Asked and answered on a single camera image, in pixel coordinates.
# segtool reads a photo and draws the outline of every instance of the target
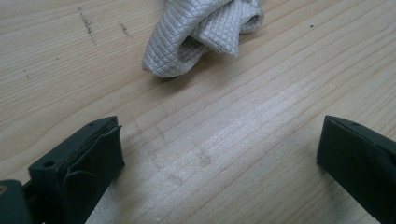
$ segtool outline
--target towel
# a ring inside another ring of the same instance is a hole
[[[158,77],[177,77],[210,50],[236,57],[239,34],[255,31],[263,18],[260,0],[165,0],[143,69]]]

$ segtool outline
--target textured gray cloth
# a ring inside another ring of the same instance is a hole
[[[143,69],[159,77],[177,77],[211,49],[237,56],[239,34],[255,31],[263,17],[260,0],[165,0]]]

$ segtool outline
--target table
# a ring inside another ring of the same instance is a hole
[[[162,0],[0,0],[0,178],[116,115],[126,167],[87,223],[376,223],[316,152],[325,115],[396,139],[396,2],[262,7],[238,57],[163,79]]]

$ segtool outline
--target gray cloth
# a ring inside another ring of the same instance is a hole
[[[255,31],[263,17],[260,0],[165,0],[143,69],[159,77],[177,77],[210,50],[237,56],[239,34]]]

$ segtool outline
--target black plastic object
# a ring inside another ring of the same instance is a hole
[[[396,143],[346,119],[326,116],[321,165],[381,223],[396,223]]]
[[[0,195],[0,218],[9,219],[0,223],[85,223],[124,165],[117,117],[87,124],[29,167],[31,181],[23,190],[15,184],[18,181],[8,180],[15,186],[7,186]],[[11,204],[18,210],[16,216],[3,210]],[[26,205],[33,222],[13,221],[24,214]]]

